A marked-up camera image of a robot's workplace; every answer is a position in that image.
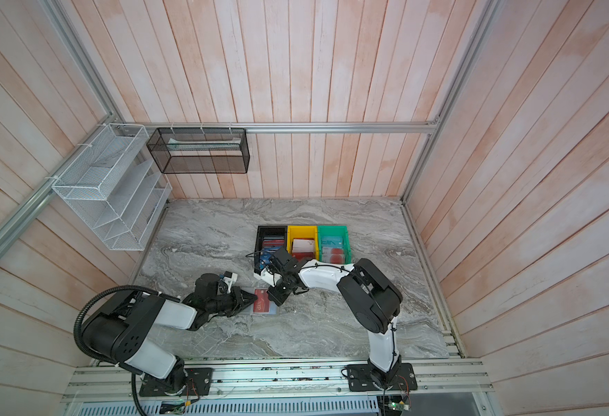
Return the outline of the grey card holder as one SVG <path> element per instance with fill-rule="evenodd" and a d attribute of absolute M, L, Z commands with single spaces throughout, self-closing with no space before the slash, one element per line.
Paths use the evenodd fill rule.
<path fill-rule="evenodd" d="M 276 315 L 278 307 L 275 302 L 269 299 L 266 289 L 255 289 L 254 295 L 257 299 L 252 305 L 253 315 Z"/>

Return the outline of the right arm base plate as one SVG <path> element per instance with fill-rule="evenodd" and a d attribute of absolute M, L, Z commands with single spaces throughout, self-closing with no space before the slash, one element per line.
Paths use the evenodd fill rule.
<path fill-rule="evenodd" d="M 411 364 L 398 363 L 387 373 L 372 364 L 351 364 L 341 370 L 351 392 L 417 390 L 415 371 Z"/>

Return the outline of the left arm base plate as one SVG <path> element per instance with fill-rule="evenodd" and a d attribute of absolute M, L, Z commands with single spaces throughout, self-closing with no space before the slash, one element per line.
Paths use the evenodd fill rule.
<path fill-rule="evenodd" d="M 214 369 L 211 367 L 175 367 L 165 379 L 146 375 L 141 384 L 141 397 L 209 395 Z"/>

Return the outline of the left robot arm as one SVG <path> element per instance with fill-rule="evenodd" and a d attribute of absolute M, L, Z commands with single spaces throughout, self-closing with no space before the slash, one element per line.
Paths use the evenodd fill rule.
<path fill-rule="evenodd" d="M 79 312 L 73 336 L 89 357 L 133 374 L 165 381 L 181 358 L 148 339 L 155 326 L 197 331 L 214 317 L 234 317 L 258 297 L 233 284 L 233 275 L 206 273 L 184 298 L 137 285 L 122 285 L 94 296 Z"/>

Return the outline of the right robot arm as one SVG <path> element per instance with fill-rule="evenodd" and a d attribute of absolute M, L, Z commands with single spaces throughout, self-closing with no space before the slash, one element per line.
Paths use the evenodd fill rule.
<path fill-rule="evenodd" d="M 396 319 L 403 295 L 367 258 L 347 265 L 297 259 L 280 248 L 257 278 L 270 284 L 268 298 L 278 306 L 291 295 L 309 289 L 339 293 L 351 313 L 368 331 L 370 356 L 365 364 L 344 370 L 351 391 L 389 390 L 402 377 L 402 358 L 396 346 Z"/>

